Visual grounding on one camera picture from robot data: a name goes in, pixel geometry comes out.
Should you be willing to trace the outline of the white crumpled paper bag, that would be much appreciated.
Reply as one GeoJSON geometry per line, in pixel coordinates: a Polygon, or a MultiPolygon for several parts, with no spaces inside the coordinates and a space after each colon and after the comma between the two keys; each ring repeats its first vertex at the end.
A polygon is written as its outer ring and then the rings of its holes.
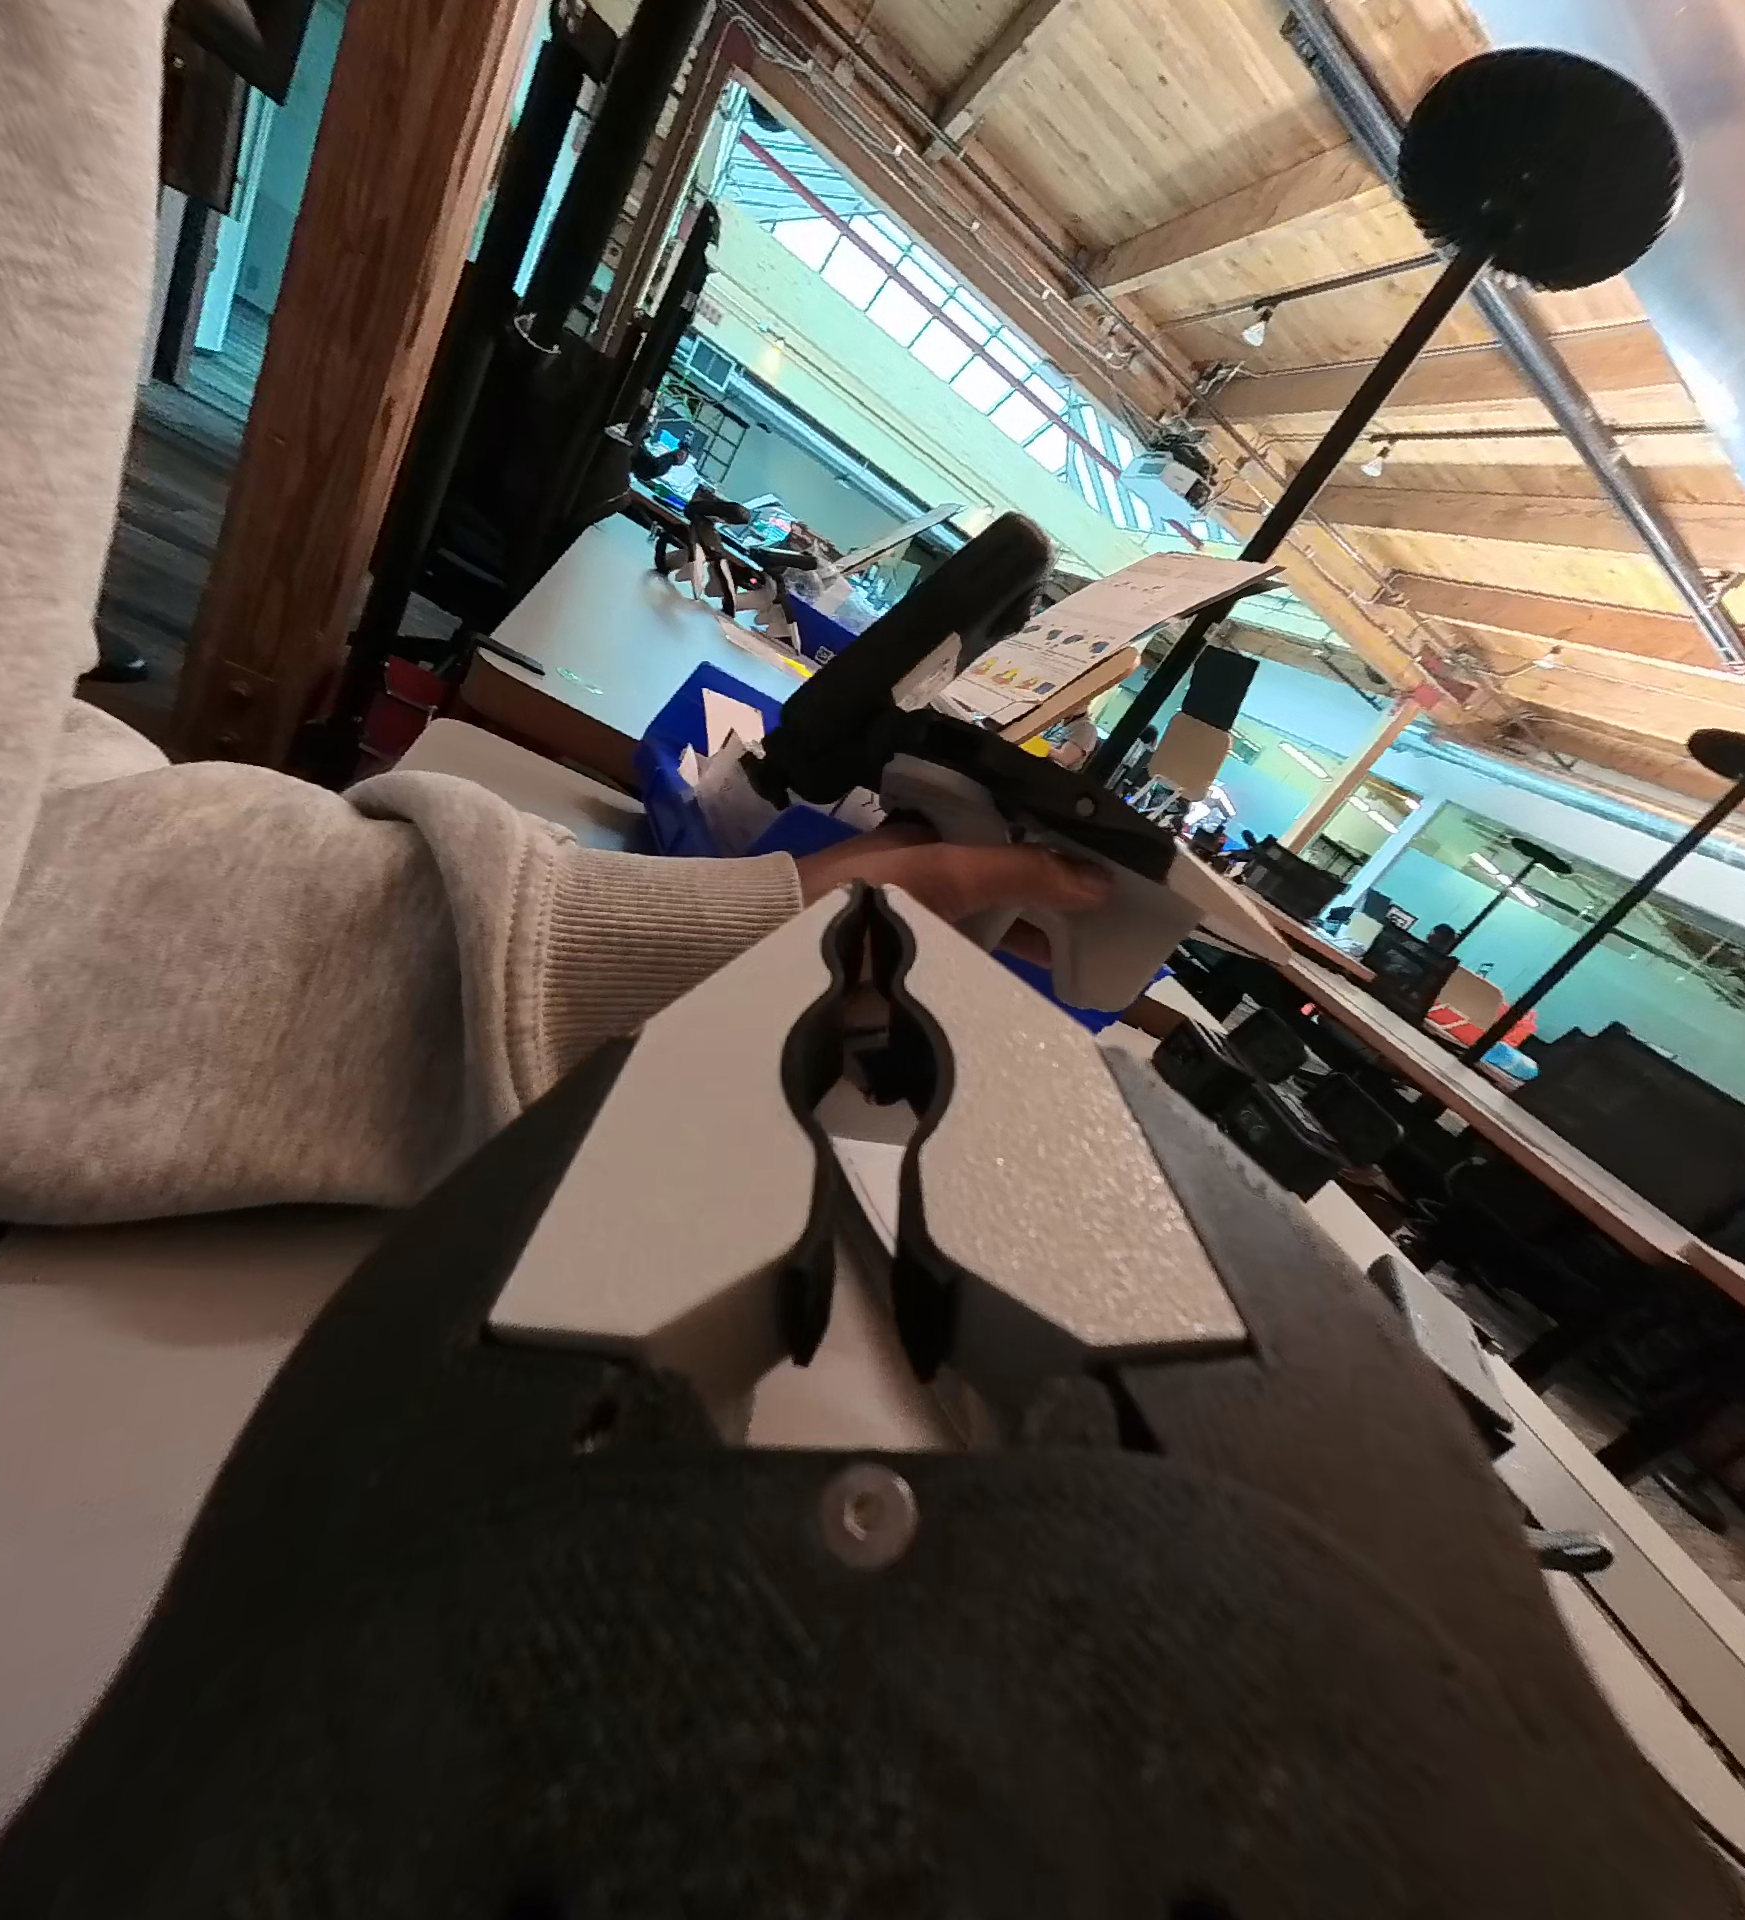
{"type": "Polygon", "coordinates": [[[750,698],[687,689],[690,733],[678,773],[720,854],[819,850],[885,824],[884,804],[860,787],[821,802],[778,781],[765,758],[765,721],[750,698]]]}

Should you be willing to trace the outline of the blue plastic bin with bags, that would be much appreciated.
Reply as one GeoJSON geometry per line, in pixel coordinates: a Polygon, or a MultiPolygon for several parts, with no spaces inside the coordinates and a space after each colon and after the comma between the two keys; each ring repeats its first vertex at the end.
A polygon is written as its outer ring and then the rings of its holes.
{"type": "Polygon", "coordinates": [[[862,789],[814,806],[799,794],[763,799],[743,758],[778,723],[784,704],[702,661],[667,698],[634,755],[645,836],[672,859],[806,857],[885,823],[862,789]]]}

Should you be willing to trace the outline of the person's left hand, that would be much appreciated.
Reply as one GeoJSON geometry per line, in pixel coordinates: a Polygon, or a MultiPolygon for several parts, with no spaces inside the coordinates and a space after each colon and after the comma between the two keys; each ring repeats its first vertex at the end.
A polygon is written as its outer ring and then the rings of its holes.
{"type": "Polygon", "coordinates": [[[1030,845],[962,847],[919,824],[864,833],[794,861],[806,905],[850,883],[897,886],[985,951],[1045,964],[1037,915],[1090,915],[1115,894],[1105,868],[1030,845]]]}

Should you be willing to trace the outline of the black round-head floor lamp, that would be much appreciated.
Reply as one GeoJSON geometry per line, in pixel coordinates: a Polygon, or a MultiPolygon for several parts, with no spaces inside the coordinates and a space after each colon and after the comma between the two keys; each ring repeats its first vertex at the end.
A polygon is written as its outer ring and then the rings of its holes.
{"type": "Polygon", "coordinates": [[[1685,161],[1672,120],[1601,60],[1542,46],[1485,53],[1449,69],[1403,120],[1356,57],[1335,58],[1318,44],[1316,73],[1442,269],[1276,497],[1232,565],[1234,582],[1210,611],[1196,613],[1173,667],[1191,661],[1221,611],[1265,587],[1280,546],[1464,297],[1491,292],[1491,276],[1539,292],[1625,276],[1659,243],[1683,199],[1685,161]]]}

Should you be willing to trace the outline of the black light stands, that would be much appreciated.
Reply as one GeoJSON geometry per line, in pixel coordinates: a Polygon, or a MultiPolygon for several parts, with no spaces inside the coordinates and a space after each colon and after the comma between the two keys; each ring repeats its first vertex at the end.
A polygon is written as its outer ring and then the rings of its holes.
{"type": "Polygon", "coordinates": [[[429,667],[463,678],[505,617],[630,482],[627,436],[650,413],[657,351],[684,308],[617,351],[581,327],[581,303],[627,205],[662,110],[713,4],[640,4],[630,29],[560,22],[526,107],[407,446],[367,608],[314,764],[344,785],[368,753],[394,664],[420,664],[412,600],[453,615],[429,667]]]}

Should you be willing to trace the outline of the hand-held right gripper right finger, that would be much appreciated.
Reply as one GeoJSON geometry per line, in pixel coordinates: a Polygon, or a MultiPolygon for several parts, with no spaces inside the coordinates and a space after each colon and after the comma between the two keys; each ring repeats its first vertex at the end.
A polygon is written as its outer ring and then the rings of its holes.
{"type": "Polygon", "coordinates": [[[1067,1379],[1251,1348],[1242,1311],[1105,1049],[900,889],[872,892],[872,1099],[908,1116],[885,1293],[962,1445],[1067,1379]]]}

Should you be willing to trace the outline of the wooden support post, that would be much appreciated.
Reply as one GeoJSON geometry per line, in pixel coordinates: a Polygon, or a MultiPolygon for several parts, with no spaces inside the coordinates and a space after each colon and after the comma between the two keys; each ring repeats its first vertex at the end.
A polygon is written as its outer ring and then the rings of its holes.
{"type": "Polygon", "coordinates": [[[351,4],[172,753],[282,767],[340,659],[540,6],[351,4]]]}

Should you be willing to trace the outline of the printed sheet on wooden board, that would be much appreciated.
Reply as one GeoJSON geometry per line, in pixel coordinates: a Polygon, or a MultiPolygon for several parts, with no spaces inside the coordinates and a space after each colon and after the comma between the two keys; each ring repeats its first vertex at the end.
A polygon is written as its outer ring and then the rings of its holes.
{"type": "Polygon", "coordinates": [[[1132,564],[1048,611],[1033,611],[1019,632],[989,642],[976,664],[934,698],[934,710],[1022,746],[1124,682],[1159,625],[1256,594],[1278,578],[1276,564],[1199,554],[1132,564]]]}

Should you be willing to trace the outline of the person's left forearm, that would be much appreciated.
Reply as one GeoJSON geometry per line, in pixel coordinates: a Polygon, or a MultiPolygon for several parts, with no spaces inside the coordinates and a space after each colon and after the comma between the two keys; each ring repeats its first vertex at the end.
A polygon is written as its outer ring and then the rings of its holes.
{"type": "Polygon", "coordinates": [[[398,1208],[803,908],[445,774],[0,749],[0,1223],[398,1208]]]}

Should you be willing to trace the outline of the person's grey sweatshirt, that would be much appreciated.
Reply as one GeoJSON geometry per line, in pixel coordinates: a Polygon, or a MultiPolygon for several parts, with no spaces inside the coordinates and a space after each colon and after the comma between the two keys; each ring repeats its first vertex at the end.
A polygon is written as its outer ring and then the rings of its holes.
{"type": "Polygon", "coordinates": [[[156,267],[165,4],[0,4],[0,783],[93,659],[156,267]]]}

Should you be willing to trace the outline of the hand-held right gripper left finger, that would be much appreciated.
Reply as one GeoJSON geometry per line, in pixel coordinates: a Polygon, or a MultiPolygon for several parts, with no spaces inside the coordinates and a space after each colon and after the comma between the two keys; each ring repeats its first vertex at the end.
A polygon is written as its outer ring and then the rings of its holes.
{"type": "Polygon", "coordinates": [[[864,1220],[814,1113],[858,905],[822,896],[643,1027],[502,1285],[497,1340],[684,1379],[738,1443],[877,1438],[853,1376],[864,1220]]]}

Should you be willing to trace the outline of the wooden desk with monitors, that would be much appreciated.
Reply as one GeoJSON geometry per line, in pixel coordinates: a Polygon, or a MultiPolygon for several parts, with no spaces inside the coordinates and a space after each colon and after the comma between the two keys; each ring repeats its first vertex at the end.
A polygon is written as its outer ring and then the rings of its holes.
{"type": "Polygon", "coordinates": [[[1306,927],[1227,879],[1204,908],[1204,931],[1278,968],[1303,1002],[1356,1036],[1387,1068],[1426,1092],[1439,1107],[1510,1157],[1586,1223],[1639,1261],[1677,1266],[1745,1311],[1745,1263],[1733,1261],[1628,1188],[1557,1131],[1540,1123],[1485,1073],[1464,1065],[1435,1034],[1407,1024],[1345,972],[1329,969],[1325,945],[1306,927]]]}

